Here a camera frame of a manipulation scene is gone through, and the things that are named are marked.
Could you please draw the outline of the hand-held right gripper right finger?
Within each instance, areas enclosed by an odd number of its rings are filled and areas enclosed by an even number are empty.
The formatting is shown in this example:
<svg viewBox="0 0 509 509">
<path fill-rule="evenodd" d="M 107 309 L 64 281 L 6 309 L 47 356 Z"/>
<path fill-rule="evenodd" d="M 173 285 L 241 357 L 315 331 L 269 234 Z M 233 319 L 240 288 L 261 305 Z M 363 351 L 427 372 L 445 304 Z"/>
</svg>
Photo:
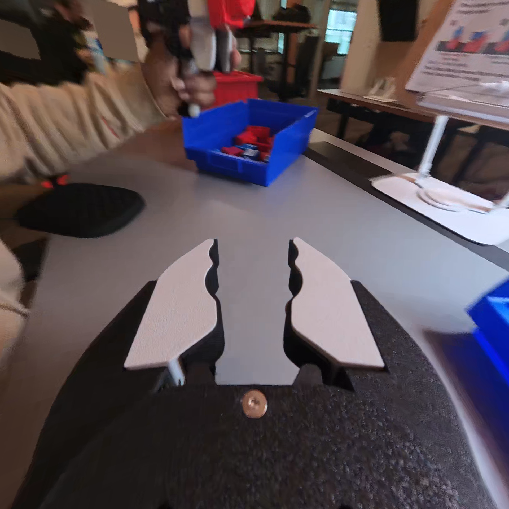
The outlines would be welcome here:
<svg viewBox="0 0 509 509">
<path fill-rule="evenodd" d="M 384 372 L 385 363 L 351 278 L 331 259 L 295 237 L 289 241 L 291 299 L 283 349 L 320 383 L 351 384 L 347 370 Z"/>
</svg>

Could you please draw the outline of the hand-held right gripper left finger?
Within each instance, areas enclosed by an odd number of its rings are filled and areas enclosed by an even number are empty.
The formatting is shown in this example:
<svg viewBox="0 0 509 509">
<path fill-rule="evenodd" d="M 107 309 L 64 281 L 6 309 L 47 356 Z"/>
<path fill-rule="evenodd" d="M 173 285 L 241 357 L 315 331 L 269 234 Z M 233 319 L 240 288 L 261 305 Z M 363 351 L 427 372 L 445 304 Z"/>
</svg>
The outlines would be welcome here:
<svg viewBox="0 0 509 509">
<path fill-rule="evenodd" d="M 157 279 L 124 360 L 129 371 L 163 367 L 184 385 L 194 364 L 215 374 L 225 348 L 217 269 L 217 239 L 207 239 Z"/>
</svg>

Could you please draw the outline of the red mega block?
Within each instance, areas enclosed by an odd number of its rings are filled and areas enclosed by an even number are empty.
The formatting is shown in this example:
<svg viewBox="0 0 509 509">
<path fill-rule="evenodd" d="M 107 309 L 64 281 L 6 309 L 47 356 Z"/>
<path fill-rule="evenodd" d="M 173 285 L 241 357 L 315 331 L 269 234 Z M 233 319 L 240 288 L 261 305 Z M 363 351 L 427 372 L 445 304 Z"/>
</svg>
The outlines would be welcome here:
<svg viewBox="0 0 509 509">
<path fill-rule="evenodd" d="M 251 18 L 256 1 L 207 1 L 213 29 L 241 29 Z"/>
</svg>

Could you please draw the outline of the cluster of red mega blocks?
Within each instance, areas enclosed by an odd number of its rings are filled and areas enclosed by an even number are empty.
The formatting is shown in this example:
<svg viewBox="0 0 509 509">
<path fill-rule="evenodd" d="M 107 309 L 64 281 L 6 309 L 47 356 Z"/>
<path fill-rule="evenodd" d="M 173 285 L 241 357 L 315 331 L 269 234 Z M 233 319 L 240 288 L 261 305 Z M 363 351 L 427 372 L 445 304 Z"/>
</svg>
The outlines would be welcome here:
<svg viewBox="0 0 509 509">
<path fill-rule="evenodd" d="M 224 155 L 268 163 L 274 146 L 275 134 L 266 126 L 248 125 L 233 138 L 229 146 L 220 148 Z"/>
</svg>

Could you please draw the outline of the blue plastic bin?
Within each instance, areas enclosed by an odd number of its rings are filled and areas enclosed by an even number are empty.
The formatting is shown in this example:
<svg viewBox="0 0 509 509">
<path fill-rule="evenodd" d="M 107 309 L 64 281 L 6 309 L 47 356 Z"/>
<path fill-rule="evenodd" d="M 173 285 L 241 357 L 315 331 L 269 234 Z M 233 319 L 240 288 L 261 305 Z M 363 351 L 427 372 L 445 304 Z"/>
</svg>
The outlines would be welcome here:
<svg viewBox="0 0 509 509">
<path fill-rule="evenodd" d="M 508 279 L 466 309 L 468 332 L 433 332 L 429 340 L 459 386 L 479 434 L 508 478 Z"/>
<path fill-rule="evenodd" d="M 317 115 L 315 107 L 261 99 L 222 105 L 182 119 L 185 153 L 200 172 L 267 187 L 307 149 Z M 222 151 L 248 127 L 270 130 L 267 162 Z"/>
</svg>

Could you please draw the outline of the person's left forearm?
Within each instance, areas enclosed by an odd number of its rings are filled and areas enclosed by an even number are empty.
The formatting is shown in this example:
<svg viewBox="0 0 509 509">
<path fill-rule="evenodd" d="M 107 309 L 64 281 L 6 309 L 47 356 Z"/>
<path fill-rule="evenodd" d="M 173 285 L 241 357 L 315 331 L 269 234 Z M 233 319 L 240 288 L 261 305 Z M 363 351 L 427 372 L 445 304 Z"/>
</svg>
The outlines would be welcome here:
<svg viewBox="0 0 509 509">
<path fill-rule="evenodd" d="M 164 120 L 139 65 L 80 85 L 1 84 L 1 182 L 61 174 Z"/>
</svg>

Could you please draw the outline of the person's left hand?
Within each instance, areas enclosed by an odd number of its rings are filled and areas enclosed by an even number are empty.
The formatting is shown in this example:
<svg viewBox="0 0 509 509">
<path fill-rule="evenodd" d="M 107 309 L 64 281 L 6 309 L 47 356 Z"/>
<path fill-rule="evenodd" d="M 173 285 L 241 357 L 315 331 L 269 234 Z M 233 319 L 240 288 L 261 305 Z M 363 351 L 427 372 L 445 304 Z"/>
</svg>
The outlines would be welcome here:
<svg viewBox="0 0 509 509">
<path fill-rule="evenodd" d="M 216 81 L 213 74 L 183 76 L 180 62 L 169 53 L 162 33 L 154 35 L 142 73 L 156 105 L 169 119 L 179 117 L 183 103 L 194 104 L 201 109 L 215 103 Z"/>
</svg>

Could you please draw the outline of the red plastic bin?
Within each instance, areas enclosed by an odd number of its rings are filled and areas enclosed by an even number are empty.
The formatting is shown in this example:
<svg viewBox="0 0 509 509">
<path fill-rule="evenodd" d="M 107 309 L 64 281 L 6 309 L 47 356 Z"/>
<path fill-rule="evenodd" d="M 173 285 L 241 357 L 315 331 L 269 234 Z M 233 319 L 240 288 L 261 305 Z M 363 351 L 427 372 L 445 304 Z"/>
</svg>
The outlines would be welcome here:
<svg viewBox="0 0 509 509">
<path fill-rule="evenodd" d="M 232 71 L 228 74 L 214 71 L 213 76 L 216 80 L 216 88 L 212 108 L 248 99 L 258 99 L 258 88 L 264 81 L 262 76 L 242 71 Z"/>
</svg>

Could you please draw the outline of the wooden desk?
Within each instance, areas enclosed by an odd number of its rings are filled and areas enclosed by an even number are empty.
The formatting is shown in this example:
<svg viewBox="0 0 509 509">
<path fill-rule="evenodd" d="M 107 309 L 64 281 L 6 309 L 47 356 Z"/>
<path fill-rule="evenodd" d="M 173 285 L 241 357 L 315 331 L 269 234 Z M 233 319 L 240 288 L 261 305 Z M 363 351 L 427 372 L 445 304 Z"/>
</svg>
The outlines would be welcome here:
<svg viewBox="0 0 509 509">
<path fill-rule="evenodd" d="M 242 29 L 239 29 L 236 37 L 247 39 L 249 42 L 249 72 L 254 74 L 254 43 L 256 39 L 263 38 L 267 34 L 283 34 L 283 62 L 280 72 L 277 96 L 280 102 L 286 102 L 288 95 L 288 69 L 289 69 L 289 47 L 290 35 L 299 34 L 305 30 L 317 29 L 318 26 L 312 23 L 262 20 L 250 21 Z"/>
<path fill-rule="evenodd" d="M 361 147 L 381 148 L 393 133 L 407 136 L 404 142 L 412 153 L 422 155 L 434 127 L 435 116 L 404 106 L 397 101 L 384 102 L 340 90 L 319 90 L 327 98 L 327 111 L 340 115 L 335 136 L 346 140 L 350 120 L 372 126 Z"/>
</svg>

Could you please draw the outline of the black bag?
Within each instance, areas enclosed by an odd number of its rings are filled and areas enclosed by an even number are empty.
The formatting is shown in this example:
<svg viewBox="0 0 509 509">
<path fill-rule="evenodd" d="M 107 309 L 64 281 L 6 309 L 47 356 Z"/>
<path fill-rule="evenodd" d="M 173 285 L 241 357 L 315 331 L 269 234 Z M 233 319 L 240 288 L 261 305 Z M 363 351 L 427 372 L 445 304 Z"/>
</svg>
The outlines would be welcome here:
<svg viewBox="0 0 509 509">
<path fill-rule="evenodd" d="M 295 3 L 290 7 L 281 6 L 272 16 L 273 21 L 282 21 L 290 23 L 305 23 L 311 22 L 310 10 L 302 4 Z"/>
</svg>

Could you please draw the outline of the white document stand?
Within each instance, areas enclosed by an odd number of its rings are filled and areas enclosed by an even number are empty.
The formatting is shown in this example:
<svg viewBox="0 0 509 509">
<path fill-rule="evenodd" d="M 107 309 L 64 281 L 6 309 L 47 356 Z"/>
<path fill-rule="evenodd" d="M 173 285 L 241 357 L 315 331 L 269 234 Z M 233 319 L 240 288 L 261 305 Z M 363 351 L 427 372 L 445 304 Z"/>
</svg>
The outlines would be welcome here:
<svg viewBox="0 0 509 509">
<path fill-rule="evenodd" d="M 372 187 L 465 240 L 479 245 L 508 241 L 508 194 L 494 203 L 431 177 L 449 117 L 438 115 L 418 171 L 372 179 Z"/>
</svg>

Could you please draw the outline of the printed instruction sheet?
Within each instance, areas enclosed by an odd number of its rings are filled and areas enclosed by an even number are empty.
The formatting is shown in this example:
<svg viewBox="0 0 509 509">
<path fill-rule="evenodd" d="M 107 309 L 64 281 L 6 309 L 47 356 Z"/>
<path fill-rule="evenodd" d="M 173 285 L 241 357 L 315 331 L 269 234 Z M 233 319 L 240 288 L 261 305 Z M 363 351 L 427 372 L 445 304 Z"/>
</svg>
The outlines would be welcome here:
<svg viewBox="0 0 509 509">
<path fill-rule="evenodd" d="M 401 70 L 399 94 L 508 106 L 508 1 L 437 1 Z"/>
</svg>

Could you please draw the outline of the black wall panel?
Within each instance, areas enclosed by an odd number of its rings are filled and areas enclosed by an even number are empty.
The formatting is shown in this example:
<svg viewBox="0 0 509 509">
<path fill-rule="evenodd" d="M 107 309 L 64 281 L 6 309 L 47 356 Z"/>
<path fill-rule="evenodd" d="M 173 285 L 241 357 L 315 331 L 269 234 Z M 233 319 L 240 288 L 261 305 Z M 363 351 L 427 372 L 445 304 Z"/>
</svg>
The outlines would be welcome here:
<svg viewBox="0 0 509 509">
<path fill-rule="evenodd" d="M 418 1 L 377 1 L 382 42 L 413 42 Z"/>
</svg>

